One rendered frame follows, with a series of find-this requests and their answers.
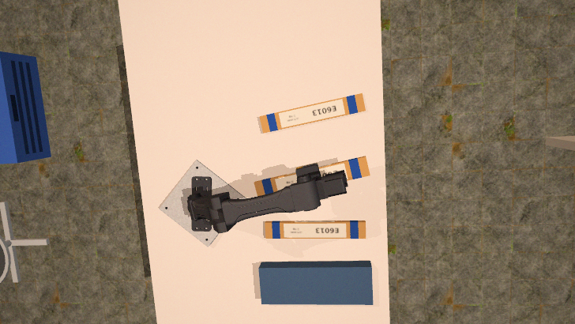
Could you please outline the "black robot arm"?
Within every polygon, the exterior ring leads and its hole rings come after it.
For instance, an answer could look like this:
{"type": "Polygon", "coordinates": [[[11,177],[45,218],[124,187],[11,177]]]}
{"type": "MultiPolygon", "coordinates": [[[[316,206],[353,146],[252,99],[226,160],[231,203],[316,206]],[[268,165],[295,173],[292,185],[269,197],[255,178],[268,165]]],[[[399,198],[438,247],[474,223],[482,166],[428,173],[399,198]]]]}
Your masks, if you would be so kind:
{"type": "Polygon", "coordinates": [[[192,230],[209,232],[213,225],[216,232],[224,233],[245,219],[270,213],[311,211],[321,206],[320,200],[347,193],[348,182],[344,170],[322,177],[320,171],[303,176],[297,177],[297,183],[271,194],[244,199],[230,199],[229,192],[212,195],[212,178],[194,176],[192,196],[187,197],[192,230]]]}

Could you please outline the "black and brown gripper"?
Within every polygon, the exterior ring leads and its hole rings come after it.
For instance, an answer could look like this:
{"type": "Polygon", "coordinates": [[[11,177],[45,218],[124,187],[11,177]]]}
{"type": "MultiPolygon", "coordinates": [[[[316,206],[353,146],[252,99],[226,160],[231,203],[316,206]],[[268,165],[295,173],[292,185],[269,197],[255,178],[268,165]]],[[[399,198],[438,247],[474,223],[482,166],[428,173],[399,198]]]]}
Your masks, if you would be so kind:
{"type": "Polygon", "coordinates": [[[318,163],[315,164],[308,164],[302,167],[296,168],[296,175],[297,177],[307,175],[308,173],[319,171],[318,163]]]}

